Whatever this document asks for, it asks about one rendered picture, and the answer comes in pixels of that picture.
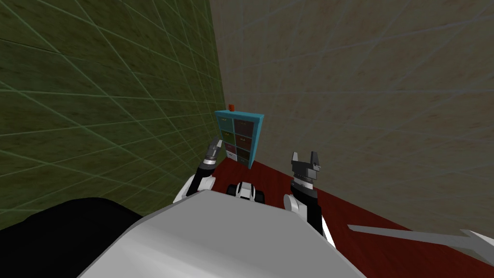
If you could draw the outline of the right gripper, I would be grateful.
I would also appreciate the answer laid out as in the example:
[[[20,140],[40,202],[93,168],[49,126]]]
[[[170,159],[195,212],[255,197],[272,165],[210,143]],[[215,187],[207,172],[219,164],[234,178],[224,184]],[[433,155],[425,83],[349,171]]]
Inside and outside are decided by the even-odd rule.
[[[309,163],[298,161],[298,153],[293,152],[291,166],[293,176],[300,180],[316,180],[317,173],[321,170],[318,154],[314,151],[311,151]]]

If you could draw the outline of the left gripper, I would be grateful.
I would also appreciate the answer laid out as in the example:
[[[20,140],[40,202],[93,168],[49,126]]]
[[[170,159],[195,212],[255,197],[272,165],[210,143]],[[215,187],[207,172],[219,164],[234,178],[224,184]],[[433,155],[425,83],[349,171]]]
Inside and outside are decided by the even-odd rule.
[[[204,160],[215,162],[217,160],[218,153],[220,153],[221,151],[221,148],[222,148],[222,140],[219,139],[217,141],[217,137],[214,137],[208,146]]]

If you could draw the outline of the teal cabinet with drawers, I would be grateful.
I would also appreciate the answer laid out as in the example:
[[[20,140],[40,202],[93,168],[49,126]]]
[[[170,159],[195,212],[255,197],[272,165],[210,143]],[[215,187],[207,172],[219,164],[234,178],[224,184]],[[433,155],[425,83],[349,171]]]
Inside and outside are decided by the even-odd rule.
[[[226,157],[251,168],[260,140],[263,114],[241,111],[215,111]]]

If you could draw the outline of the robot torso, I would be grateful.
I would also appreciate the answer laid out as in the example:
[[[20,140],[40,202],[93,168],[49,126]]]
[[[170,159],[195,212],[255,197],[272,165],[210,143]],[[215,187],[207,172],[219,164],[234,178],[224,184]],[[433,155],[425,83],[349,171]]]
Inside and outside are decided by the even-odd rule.
[[[366,278],[285,208],[202,190],[132,224],[78,278]]]

